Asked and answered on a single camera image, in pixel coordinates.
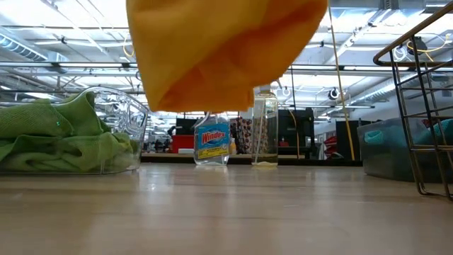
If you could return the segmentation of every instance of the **windex logo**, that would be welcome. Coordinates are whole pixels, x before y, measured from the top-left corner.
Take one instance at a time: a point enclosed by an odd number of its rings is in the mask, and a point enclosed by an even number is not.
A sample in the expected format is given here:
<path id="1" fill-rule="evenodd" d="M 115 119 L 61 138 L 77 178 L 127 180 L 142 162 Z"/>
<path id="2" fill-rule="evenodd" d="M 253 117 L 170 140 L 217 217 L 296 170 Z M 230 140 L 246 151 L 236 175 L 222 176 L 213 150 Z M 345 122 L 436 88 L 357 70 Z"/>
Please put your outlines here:
<path id="1" fill-rule="evenodd" d="M 220 140 L 223 137 L 225 137 L 224 132 L 220 132 L 220 131 L 206 132 L 206 133 L 203 133 L 203 135 L 202 135 L 201 144 L 204 145 L 204 144 L 207 144 L 207 143 L 215 141 L 215 140 Z"/>

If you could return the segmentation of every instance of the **teal towel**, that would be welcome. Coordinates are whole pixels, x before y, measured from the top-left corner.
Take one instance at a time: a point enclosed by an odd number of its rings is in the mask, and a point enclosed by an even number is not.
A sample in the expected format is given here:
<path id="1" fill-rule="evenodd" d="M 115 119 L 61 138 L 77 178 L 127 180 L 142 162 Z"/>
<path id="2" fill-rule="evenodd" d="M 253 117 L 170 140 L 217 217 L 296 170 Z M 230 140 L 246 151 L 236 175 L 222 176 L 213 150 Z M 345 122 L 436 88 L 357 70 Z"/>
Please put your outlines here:
<path id="1" fill-rule="evenodd" d="M 453 145 L 453 119 L 443 120 L 440 122 L 442 125 L 442 130 L 444 130 L 445 140 L 447 145 Z M 439 145 L 443 145 L 444 141 L 442 139 L 442 133 L 440 132 L 439 124 L 434 125 L 434 133 L 437 138 Z M 415 139 L 415 144 L 417 145 L 433 145 L 434 141 L 432 140 L 431 129 L 428 128 L 425 130 L 420 137 Z"/>
<path id="2" fill-rule="evenodd" d="M 137 143 L 110 132 L 94 98 L 88 92 L 57 106 L 37 100 L 0 109 L 0 171 L 86 173 L 133 164 Z"/>
<path id="3" fill-rule="evenodd" d="M 365 133 L 364 140 L 369 145 L 382 145 L 384 144 L 384 135 L 379 130 L 369 131 Z"/>
<path id="4" fill-rule="evenodd" d="M 401 126 L 383 127 L 381 130 L 366 132 L 365 143 L 392 147 L 407 147 L 406 137 Z"/>

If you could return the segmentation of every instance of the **red object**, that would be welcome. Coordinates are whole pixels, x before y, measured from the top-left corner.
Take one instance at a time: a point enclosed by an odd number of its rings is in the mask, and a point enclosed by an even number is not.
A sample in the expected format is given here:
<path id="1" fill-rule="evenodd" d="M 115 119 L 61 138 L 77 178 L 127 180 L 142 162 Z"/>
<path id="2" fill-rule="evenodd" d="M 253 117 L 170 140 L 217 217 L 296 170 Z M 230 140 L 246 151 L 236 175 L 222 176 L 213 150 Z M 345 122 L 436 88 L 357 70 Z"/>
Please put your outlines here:
<path id="1" fill-rule="evenodd" d="M 279 147 L 289 147 L 289 142 L 283 142 L 283 141 L 279 141 Z"/>
<path id="2" fill-rule="evenodd" d="M 174 135 L 172 152 L 178 153 L 179 149 L 193 149 L 193 138 L 193 135 Z"/>
<path id="3" fill-rule="evenodd" d="M 329 159 L 332 156 L 332 153 L 337 152 L 337 137 L 332 136 L 326 141 L 324 141 L 324 144 L 326 145 L 326 150 L 324 150 L 324 154 L 327 156 Z"/>

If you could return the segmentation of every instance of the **clear plastic container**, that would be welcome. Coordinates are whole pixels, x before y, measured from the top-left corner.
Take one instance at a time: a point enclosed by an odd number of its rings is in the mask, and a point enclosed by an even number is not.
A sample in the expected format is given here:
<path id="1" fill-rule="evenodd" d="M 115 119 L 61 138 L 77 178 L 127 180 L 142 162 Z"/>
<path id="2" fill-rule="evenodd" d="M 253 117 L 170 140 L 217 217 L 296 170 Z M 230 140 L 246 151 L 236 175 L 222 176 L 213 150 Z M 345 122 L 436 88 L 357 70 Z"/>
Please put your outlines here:
<path id="1" fill-rule="evenodd" d="M 255 96 L 252 143 L 252 165 L 277 166 L 278 100 L 269 90 Z"/>
<path id="2" fill-rule="evenodd" d="M 139 168 L 148 109 L 126 93 L 96 87 L 70 97 L 14 97 L 18 101 L 0 102 L 0 174 L 111 174 Z"/>
<path id="3" fill-rule="evenodd" d="M 230 145 L 228 115 L 208 112 L 195 124 L 194 145 L 197 165 L 226 166 Z"/>
<path id="4" fill-rule="evenodd" d="M 420 119 L 410 118 L 409 124 L 415 145 L 421 145 L 419 141 L 425 135 L 430 137 L 429 129 Z M 397 181 L 413 181 L 411 158 L 400 118 L 361 126 L 357 134 L 366 174 Z M 434 154 L 418 153 L 417 159 L 425 182 L 441 181 Z M 448 160 L 442 161 L 448 167 Z"/>

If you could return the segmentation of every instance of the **hanging cable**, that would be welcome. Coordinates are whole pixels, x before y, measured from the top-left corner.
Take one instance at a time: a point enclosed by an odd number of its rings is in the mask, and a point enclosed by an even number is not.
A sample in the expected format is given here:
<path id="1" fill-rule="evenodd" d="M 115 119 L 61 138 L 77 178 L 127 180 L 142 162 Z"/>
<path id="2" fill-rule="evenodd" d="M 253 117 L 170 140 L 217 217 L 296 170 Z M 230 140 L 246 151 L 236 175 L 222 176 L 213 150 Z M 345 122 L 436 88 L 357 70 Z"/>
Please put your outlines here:
<path id="1" fill-rule="evenodd" d="M 294 125 L 296 127 L 296 133 L 297 133 L 297 160 L 300 158 L 300 153 L 299 153 L 299 129 L 297 129 L 297 109 L 296 109 L 296 94 L 294 92 L 294 74 L 292 72 L 292 65 L 291 65 L 291 85 L 292 85 L 292 100 L 294 101 L 294 114 L 296 115 L 293 118 L 295 119 Z"/>
<path id="2" fill-rule="evenodd" d="M 132 46 L 132 53 L 128 53 L 127 50 L 126 50 L 126 45 L 125 45 L 126 41 L 127 41 L 127 35 L 125 36 L 125 41 L 124 41 L 124 43 L 122 45 L 122 51 L 126 54 L 126 56 L 134 57 L 134 53 L 135 53 L 134 46 Z"/>
<path id="3" fill-rule="evenodd" d="M 278 103 L 278 104 L 280 106 L 282 106 L 284 109 L 289 111 L 289 114 L 291 114 L 291 117 L 292 117 L 292 119 L 294 121 L 294 126 L 297 127 L 296 117 L 294 116 L 294 114 L 292 114 L 292 111 L 289 108 L 287 108 L 286 106 L 283 106 L 281 103 Z M 299 145 L 300 145 L 299 144 L 299 132 L 296 132 L 296 134 L 297 134 L 297 158 L 299 158 L 300 157 L 300 154 L 299 154 Z"/>
<path id="4" fill-rule="evenodd" d="M 445 47 L 445 45 L 447 45 L 447 43 L 448 43 L 448 38 L 449 38 L 449 35 L 446 35 L 446 36 L 445 36 L 445 39 L 446 39 L 446 40 L 444 41 L 444 44 L 443 44 L 442 46 L 438 47 L 438 48 L 435 48 L 435 49 L 432 49 L 432 50 L 417 50 L 417 51 L 418 51 L 418 52 L 427 53 L 427 52 L 434 52 L 434 51 L 441 50 L 441 49 L 443 49 L 443 48 Z M 408 41 L 408 42 L 406 43 L 406 46 L 407 46 L 409 49 L 413 50 L 413 47 L 411 47 L 409 44 L 411 44 L 411 41 Z"/>
<path id="5" fill-rule="evenodd" d="M 348 110 L 346 110 L 345 96 L 343 95 L 343 87 L 341 86 L 340 67 L 339 67 L 339 64 L 338 64 L 338 54 L 337 54 L 337 47 L 336 47 L 336 41 L 335 41 L 335 32 L 333 31 L 331 1 L 328 2 L 328 15 L 329 15 L 329 17 L 331 19 L 333 54 L 335 55 L 335 64 L 336 64 L 336 67 L 337 67 L 337 75 L 338 75 L 338 86 L 339 86 L 339 89 L 340 89 L 341 103 L 343 105 L 343 112 L 345 113 L 346 130 L 348 131 L 349 146 L 351 148 L 351 157 L 352 157 L 352 160 L 355 160 L 354 145 L 352 144 L 351 129 L 350 129 L 349 120 L 348 120 Z"/>
<path id="6" fill-rule="evenodd" d="M 432 59 L 432 57 L 431 57 L 427 52 L 425 52 L 425 54 L 426 54 L 426 57 L 428 57 L 428 58 L 431 60 L 431 62 L 434 62 L 434 60 Z"/>

